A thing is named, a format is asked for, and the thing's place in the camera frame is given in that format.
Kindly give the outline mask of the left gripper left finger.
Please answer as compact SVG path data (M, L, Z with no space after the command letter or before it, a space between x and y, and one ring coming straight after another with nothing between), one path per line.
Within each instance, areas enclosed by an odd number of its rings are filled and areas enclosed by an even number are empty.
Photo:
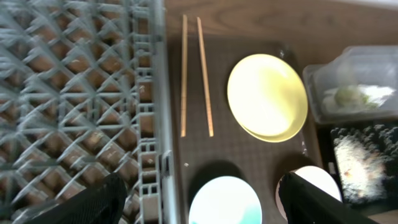
M127 197L124 181L116 173L28 221L28 224L116 224Z

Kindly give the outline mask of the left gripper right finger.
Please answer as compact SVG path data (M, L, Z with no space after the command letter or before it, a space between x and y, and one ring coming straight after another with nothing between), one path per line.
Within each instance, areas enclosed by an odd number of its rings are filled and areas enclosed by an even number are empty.
M279 181L278 196L289 224L377 224L293 172Z

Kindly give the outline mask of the white bowl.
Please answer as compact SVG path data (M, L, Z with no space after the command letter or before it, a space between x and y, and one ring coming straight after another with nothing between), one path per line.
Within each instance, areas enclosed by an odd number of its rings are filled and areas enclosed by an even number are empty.
M338 188L337 183L334 181L332 176L328 174L325 170L317 167L317 166L304 166L296 170L292 170L293 172L303 179L307 180L314 186L318 187L322 191L326 192L327 194L331 195L335 199L339 200L342 203L342 198L340 194L340 190ZM282 207L280 198L278 196L278 189L279 189L279 181L275 190L275 202L277 208L282 215L282 217L287 221L287 217L285 216L284 209Z

